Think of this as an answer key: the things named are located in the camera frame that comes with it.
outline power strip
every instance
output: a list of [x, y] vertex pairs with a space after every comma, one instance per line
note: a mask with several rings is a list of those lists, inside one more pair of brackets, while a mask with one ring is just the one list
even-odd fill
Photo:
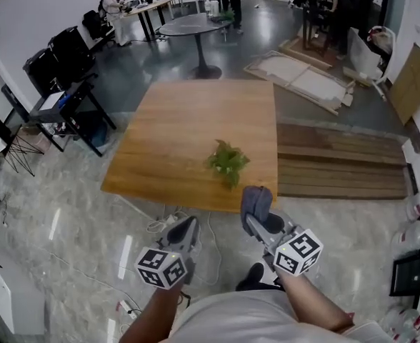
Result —
[[124, 311], [131, 317], [132, 320], [137, 318], [137, 314], [132, 309], [131, 305], [129, 305], [126, 300], [121, 300], [119, 304], [123, 307]]

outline wooden pallet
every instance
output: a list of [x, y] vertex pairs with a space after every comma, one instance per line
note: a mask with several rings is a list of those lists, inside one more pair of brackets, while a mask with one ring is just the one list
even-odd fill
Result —
[[339, 199], [406, 197], [395, 140], [279, 124], [279, 196]]

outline white box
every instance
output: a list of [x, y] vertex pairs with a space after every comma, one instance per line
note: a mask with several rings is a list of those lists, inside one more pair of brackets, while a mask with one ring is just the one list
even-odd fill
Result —
[[172, 288], [188, 272], [180, 253], [144, 247], [136, 269], [146, 284], [160, 289]]
[[299, 276], [318, 261], [322, 250], [323, 244], [307, 229], [276, 249], [274, 266]]

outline person's arm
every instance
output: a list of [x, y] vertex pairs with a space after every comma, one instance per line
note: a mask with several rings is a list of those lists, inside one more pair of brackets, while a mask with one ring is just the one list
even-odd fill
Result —
[[143, 312], [124, 333], [119, 343], [158, 343], [169, 337], [183, 280], [171, 289], [157, 289]]
[[294, 277], [279, 269], [276, 273], [299, 322], [336, 333], [343, 333], [354, 326], [348, 314], [324, 296], [303, 274]]
[[123, 8], [124, 5], [116, 3], [114, 0], [104, 0], [104, 3], [107, 6], [112, 6], [114, 8]]
[[331, 13], [334, 13], [337, 9], [337, 4], [339, 3], [339, 0], [332, 0], [332, 9]]

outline black shoe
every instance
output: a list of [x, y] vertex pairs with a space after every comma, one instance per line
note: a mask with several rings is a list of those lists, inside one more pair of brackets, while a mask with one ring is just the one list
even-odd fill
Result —
[[250, 286], [252, 284], [259, 283], [262, 280], [262, 277], [264, 276], [264, 266], [262, 263], [255, 263], [250, 270], [248, 271], [248, 274], [246, 275], [245, 279], [239, 284], [237, 284], [236, 291], [243, 290], [243, 287]]

